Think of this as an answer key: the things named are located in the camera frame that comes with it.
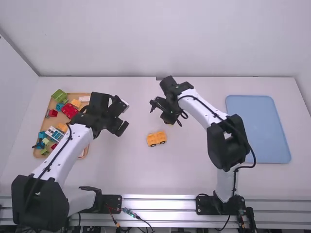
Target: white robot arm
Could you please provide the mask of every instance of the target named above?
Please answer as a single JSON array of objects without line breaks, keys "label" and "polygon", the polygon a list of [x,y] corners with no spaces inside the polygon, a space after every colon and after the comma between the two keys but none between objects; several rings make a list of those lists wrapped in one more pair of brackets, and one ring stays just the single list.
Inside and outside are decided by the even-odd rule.
[{"label": "white robot arm", "polygon": [[69,130],[49,157],[29,176],[18,175],[13,181],[15,224],[55,232],[65,226],[72,214],[102,209],[100,189],[88,186],[65,189],[63,185],[75,161],[101,130],[107,129],[116,136],[123,134],[128,122],[119,115],[128,107],[118,96],[92,92],[89,105],[67,124]]},{"label": "white robot arm", "polygon": [[188,82],[177,84],[172,76],[168,76],[160,82],[160,86],[166,98],[156,97],[151,100],[150,112],[159,108],[163,111],[160,117],[166,124],[177,122],[181,126],[178,117],[188,118],[185,110],[207,132],[208,155],[218,168],[214,196],[208,196],[206,203],[210,206],[209,209],[214,208],[215,211],[210,211],[208,214],[230,215],[240,209],[243,212],[244,198],[238,196],[236,190],[236,172],[250,152],[250,146],[242,119],[237,114],[228,116],[213,107]]}]

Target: green block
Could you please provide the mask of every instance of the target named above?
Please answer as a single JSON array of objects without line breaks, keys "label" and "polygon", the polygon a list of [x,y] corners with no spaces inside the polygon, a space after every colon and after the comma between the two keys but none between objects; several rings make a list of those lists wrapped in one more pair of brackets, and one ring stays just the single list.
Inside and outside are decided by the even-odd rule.
[{"label": "green block", "polygon": [[48,145],[50,144],[50,141],[49,141],[46,137],[42,139],[42,142],[43,142],[46,146],[48,146]]},{"label": "green block", "polygon": [[42,149],[41,151],[40,151],[40,154],[41,155],[47,155],[49,152],[48,152],[48,150],[47,149]]},{"label": "green block", "polygon": [[54,99],[60,103],[60,102],[63,102],[64,100],[67,99],[67,93],[65,93],[61,89],[58,89],[57,91],[54,92],[53,95],[51,95],[51,97],[52,97],[52,99]]}]

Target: white wall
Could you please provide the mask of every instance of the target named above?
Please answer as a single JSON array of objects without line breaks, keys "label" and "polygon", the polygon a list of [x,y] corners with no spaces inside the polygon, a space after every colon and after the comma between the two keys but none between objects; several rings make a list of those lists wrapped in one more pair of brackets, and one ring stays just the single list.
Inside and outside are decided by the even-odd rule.
[{"label": "white wall", "polygon": [[2,0],[43,76],[295,76],[311,109],[310,0]]},{"label": "white wall", "polygon": [[35,89],[38,76],[1,35],[0,37],[1,174]]}]

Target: light blue tray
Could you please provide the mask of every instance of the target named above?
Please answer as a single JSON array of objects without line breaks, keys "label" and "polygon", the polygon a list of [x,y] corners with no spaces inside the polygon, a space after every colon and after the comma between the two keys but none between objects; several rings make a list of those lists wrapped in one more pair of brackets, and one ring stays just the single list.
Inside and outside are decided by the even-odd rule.
[{"label": "light blue tray", "polygon": [[[291,160],[285,134],[270,96],[227,96],[228,115],[238,114],[258,163],[287,164]],[[249,153],[246,162],[252,163]]]}]

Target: yellow toy car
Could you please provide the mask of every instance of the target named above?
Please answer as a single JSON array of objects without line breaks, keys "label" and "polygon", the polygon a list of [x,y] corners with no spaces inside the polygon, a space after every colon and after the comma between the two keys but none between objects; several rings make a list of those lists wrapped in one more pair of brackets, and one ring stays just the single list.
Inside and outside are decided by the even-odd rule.
[{"label": "yellow toy car", "polygon": [[167,141],[167,136],[164,131],[150,133],[147,135],[147,143],[149,147],[154,147],[157,144],[164,144]]}]

